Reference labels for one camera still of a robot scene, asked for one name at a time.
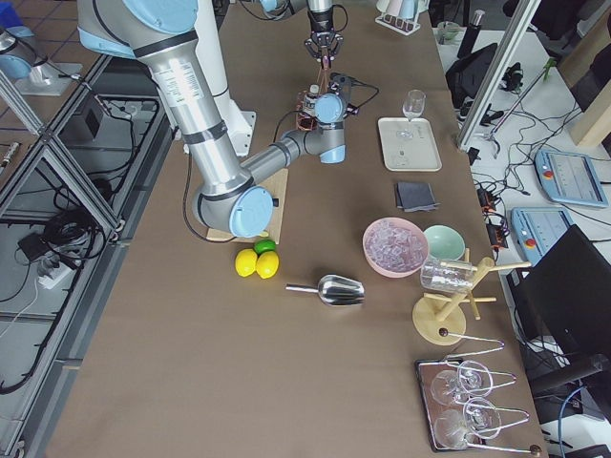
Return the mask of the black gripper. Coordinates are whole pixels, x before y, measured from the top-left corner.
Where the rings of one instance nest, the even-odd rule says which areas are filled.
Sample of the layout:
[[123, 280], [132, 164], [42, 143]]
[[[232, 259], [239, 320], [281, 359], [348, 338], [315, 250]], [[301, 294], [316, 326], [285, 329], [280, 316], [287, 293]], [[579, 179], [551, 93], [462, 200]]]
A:
[[358, 108], [351, 103], [353, 78], [345, 73], [332, 72], [329, 77], [328, 91], [337, 95], [344, 107], [345, 115], [357, 115]]
[[310, 24], [310, 36], [304, 41], [307, 52], [320, 61], [320, 46], [327, 46], [328, 59], [334, 60], [343, 45], [343, 35], [334, 32], [333, 10], [308, 10], [307, 17]]

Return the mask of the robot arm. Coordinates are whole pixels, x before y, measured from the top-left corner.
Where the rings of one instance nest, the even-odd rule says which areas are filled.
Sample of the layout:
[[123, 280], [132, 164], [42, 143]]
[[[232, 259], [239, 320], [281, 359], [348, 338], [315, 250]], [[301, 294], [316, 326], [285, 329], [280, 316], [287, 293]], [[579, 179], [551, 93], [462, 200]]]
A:
[[332, 1], [259, 1], [265, 19], [284, 20], [301, 10], [306, 11], [309, 21], [309, 37], [304, 46], [312, 58], [323, 69], [329, 69], [343, 44], [343, 36], [334, 25], [334, 5]]
[[312, 131], [292, 130], [265, 150], [241, 161], [207, 81], [222, 63], [201, 64], [197, 45], [220, 48], [213, 7], [204, 1], [80, 1], [78, 31], [84, 47], [144, 64], [178, 125], [203, 183], [193, 213], [204, 225], [238, 238], [258, 236], [274, 205], [263, 180], [300, 156], [338, 163], [346, 155], [344, 120], [352, 80], [332, 75], [314, 105]]

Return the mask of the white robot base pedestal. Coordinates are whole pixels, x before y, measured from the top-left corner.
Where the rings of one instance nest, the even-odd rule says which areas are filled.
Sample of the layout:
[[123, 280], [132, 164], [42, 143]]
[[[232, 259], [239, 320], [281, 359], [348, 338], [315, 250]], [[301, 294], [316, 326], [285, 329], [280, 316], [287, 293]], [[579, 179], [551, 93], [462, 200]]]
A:
[[206, 82], [209, 95], [204, 99], [214, 101], [238, 157], [249, 153], [256, 114], [243, 111], [232, 98], [227, 82], [218, 26], [211, 1], [186, 1], [190, 22], [198, 41], [192, 52], [192, 64], [198, 64], [202, 76], [197, 77], [188, 99], [195, 103], [203, 96], [202, 83]]

